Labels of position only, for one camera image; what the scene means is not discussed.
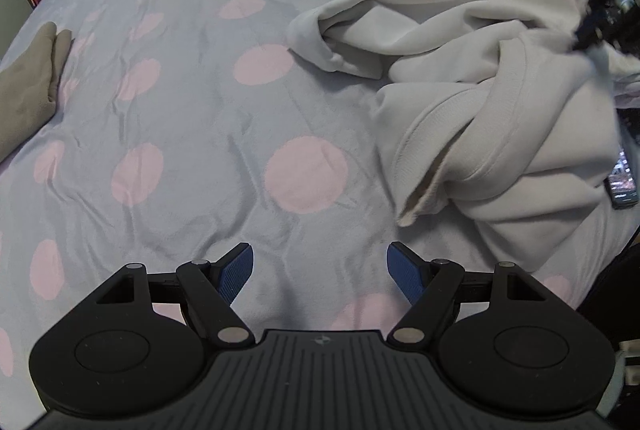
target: phone screen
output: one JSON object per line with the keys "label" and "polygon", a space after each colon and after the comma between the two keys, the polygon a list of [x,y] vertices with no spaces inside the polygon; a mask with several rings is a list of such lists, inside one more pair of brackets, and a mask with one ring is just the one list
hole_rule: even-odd
{"label": "phone screen", "polygon": [[638,202],[636,181],[631,174],[631,168],[622,148],[620,148],[620,158],[609,177],[607,177],[606,182],[613,207],[633,206]]}

